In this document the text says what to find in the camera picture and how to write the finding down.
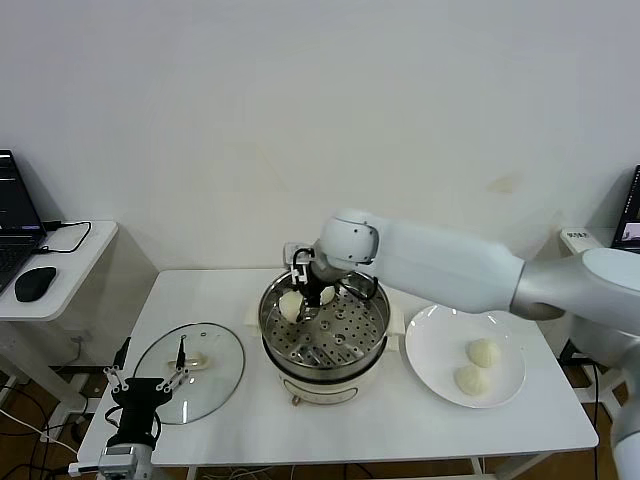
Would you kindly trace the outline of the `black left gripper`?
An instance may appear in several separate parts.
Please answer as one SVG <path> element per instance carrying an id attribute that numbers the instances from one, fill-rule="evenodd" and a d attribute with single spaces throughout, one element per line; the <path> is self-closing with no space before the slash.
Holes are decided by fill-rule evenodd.
<path id="1" fill-rule="evenodd" d="M 174 371 L 166 379 L 128 378 L 123 380 L 122 372 L 131 338 L 127 337 L 116 351 L 109 366 L 103 369 L 111 388 L 111 397 L 121 411 L 116 433 L 111 443 L 156 443 L 161 433 L 161 421 L 157 409 L 172 399 L 177 390 L 189 377 L 186 368 L 185 335 L 180 336 Z"/>

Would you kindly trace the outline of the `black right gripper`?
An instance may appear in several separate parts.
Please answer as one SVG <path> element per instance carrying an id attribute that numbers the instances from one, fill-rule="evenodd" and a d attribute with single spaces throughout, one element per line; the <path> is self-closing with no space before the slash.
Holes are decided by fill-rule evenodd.
<path id="1" fill-rule="evenodd" d="M 321 293 L 324 284 L 313 273 L 312 266 L 315 262 L 313 248 L 297 248 L 291 260 L 292 285 L 305 297 L 307 307 L 320 307 Z"/>

